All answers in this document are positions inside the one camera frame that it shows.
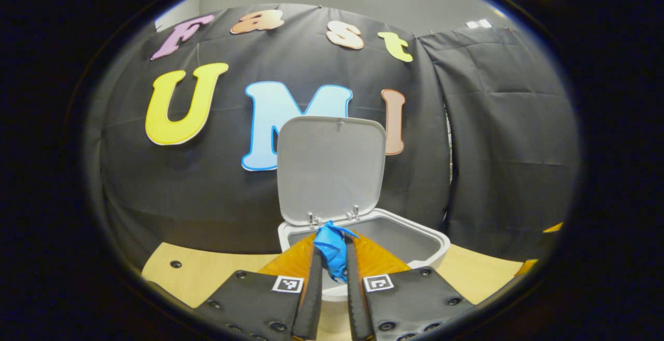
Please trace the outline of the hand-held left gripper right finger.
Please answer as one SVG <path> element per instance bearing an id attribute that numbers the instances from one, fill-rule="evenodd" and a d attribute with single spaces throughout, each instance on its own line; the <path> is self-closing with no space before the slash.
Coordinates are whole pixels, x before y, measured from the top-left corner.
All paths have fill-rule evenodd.
<path id="1" fill-rule="evenodd" d="M 435 340 L 474 308 L 433 267 L 409 268 L 364 236 L 344 241 L 353 340 Z"/>

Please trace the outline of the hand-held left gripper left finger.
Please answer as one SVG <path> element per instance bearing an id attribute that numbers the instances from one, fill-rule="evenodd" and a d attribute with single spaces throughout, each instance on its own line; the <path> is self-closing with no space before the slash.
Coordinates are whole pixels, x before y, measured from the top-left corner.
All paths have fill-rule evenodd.
<path id="1" fill-rule="evenodd" d="M 193 313 L 225 340 L 315 340 L 323 259 L 315 235 L 259 271 L 237 270 Z"/>

